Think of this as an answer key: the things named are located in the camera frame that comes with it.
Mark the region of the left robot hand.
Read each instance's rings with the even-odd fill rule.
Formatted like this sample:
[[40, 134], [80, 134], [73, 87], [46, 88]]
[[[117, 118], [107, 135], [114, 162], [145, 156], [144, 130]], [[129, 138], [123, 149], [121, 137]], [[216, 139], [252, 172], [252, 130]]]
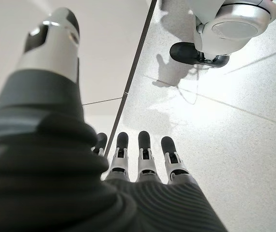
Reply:
[[128, 176], [128, 135], [112, 163], [104, 133], [84, 122], [79, 25], [58, 8], [28, 33], [0, 92], [0, 232], [224, 232], [174, 141], [161, 140], [160, 180], [148, 132], [138, 135], [138, 178]]

